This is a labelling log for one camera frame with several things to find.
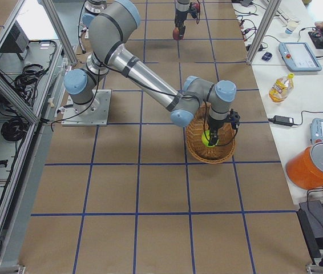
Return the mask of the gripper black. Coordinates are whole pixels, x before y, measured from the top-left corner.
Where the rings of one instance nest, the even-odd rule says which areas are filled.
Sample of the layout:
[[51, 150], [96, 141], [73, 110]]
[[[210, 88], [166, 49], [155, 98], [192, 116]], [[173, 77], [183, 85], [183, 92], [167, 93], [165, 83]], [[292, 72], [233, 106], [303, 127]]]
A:
[[216, 146], [219, 142], [218, 130], [224, 126], [225, 121], [208, 116], [209, 146]]
[[184, 26], [184, 21], [187, 19], [187, 11], [175, 11], [175, 27], [181, 28]]

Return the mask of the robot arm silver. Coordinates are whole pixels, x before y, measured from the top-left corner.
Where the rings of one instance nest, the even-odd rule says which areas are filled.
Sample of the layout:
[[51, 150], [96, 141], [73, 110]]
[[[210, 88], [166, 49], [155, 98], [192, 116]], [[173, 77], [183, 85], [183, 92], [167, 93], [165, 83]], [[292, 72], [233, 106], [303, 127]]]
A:
[[[140, 15], [136, 6], [131, 1], [116, 1], [116, 2], [124, 6], [134, 17], [137, 25], [139, 25]], [[176, 28], [184, 27], [184, 21], [187, 19], [187, 16], [189, 13], [193, 11], [197, 13], [200, 12], [199, 4], [197, 4], [196, 8], [192, 6], [193, 6], [193, 3], [190, 1], [177, 1], [176, 9], [175, 9], [175, 19], [174, 19]], [[104, 9], [107, 8], [107, 3], [106, 1], [85, 1], [84, 8], [91, 15], [98, 15]]]
[[83, 68], [68, 72], [64, 86], [78, 113], [89, 108], [95, 100], [93, 89], [110, 70], [134, 82], [171, 114], [171, 121], [187, 127], [204, 102], [210, 103], [206, 114], [208, 131], [203, 132], [210, 147], [219, 146], [218, 131], [226, 123], [239, 129], [240, 117], [230, 105], [236, 96], [236, 85], [229, 80], [212, 83], [189, 76], [181, 91], [175, 90], [126, 49], [130, 35], [140, 25], [138, 9], [131, 1], [113, 1], [99, 13], [85, 13], [83, 23], [88, 28], [92, 54]]

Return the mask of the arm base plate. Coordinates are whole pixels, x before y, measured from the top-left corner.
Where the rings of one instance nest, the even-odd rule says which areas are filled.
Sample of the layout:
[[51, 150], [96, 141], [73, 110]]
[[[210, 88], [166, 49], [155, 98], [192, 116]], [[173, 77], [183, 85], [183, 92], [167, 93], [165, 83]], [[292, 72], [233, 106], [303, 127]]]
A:
[[93, 89], [95, 99], [92, 103], [78, 105], [68, 96], [67, 103], [71, 107], [65, 108], [61, 124], [63, 126], [106, 126], [111, 102], [111, 90]]

